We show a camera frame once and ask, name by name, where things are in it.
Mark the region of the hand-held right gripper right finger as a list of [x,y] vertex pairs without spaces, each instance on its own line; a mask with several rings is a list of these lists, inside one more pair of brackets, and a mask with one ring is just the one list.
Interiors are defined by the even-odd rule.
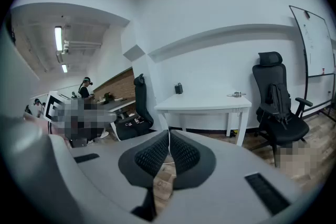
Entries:
[[197,188],[215,170],[216,157],[213,151],[178,130],[170,132],[170,153],[176,169],[174,190]]

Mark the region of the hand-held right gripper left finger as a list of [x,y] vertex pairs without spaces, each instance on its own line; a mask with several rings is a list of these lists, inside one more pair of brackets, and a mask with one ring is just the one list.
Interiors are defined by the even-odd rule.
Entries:
[[131,185],[152,188],[168,151],[169,132],[165,130],[125,151],[118,161],[119,170]]

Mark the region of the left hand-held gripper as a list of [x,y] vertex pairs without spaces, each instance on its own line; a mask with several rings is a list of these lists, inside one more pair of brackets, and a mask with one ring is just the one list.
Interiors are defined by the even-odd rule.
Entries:
[[113,123],[114,112],[88,110],[81,99],[66,97],[58,91],[50,91],[44,110],[49,134],[61,134],[69,141],[88,140],[88,121],[91,123]]

